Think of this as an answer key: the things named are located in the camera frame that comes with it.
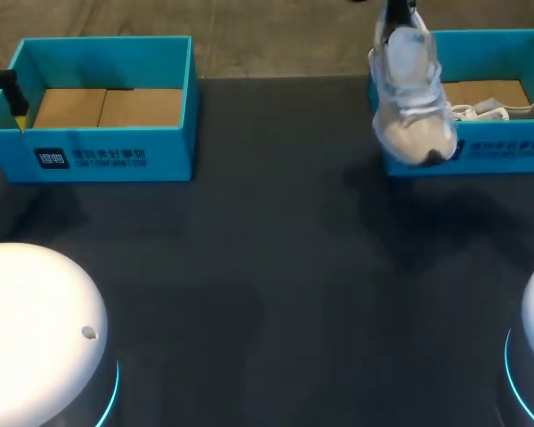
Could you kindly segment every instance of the logo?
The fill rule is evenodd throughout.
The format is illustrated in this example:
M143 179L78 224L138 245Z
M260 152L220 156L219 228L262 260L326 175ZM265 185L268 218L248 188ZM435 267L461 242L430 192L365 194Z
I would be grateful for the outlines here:
M62 149L34 149L34 153L43 169L69 169Z

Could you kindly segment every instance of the shoe sole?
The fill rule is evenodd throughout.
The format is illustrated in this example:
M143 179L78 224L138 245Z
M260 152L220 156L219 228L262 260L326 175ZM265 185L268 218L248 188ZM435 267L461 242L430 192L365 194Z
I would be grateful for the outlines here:
M425 159L418 164L410 163L407 160L404 160L399 155L397 155L390 147L393 145L392 142L385 137L384 133L380 130L379 126L376 124L376 115L374 115L374 118L372 119L372 128L374 128L374 134L377 137L377 140L380 142L380 145L382 148L393 158L395 158L399 163L409 166L409 167L433 167L441 165L448 160L450 160L453 155L455 154L455 151L457 151L457 144L455 144L455 148L453 149L453 152L451 155L447 158L441 155L441 153L436 149L431 149L428 153Z

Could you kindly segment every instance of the white round device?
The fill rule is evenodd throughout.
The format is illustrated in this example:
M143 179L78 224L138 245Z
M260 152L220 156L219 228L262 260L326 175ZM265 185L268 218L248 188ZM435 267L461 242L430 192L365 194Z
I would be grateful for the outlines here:
M534 426L534 273L506 336L497 409L505 427Z
M0 427L115 425L118 364L107 312L81 267L0 244Z

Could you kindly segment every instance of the gray floor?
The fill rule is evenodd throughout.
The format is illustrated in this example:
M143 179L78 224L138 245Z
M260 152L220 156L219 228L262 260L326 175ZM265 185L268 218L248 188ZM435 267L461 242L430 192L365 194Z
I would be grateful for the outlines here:
M203 77L366 74L382 0L0 0L0 67L23 37L192 35ZM419 0L432 29L534 28L534 0Z

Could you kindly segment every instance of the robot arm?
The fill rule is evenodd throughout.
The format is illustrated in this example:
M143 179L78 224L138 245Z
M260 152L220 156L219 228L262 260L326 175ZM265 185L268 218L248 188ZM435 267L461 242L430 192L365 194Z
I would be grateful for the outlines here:
M0 69L0 89L10 105L10 112L22 132L26 129L29 103L18 86L18 77L13 69Z

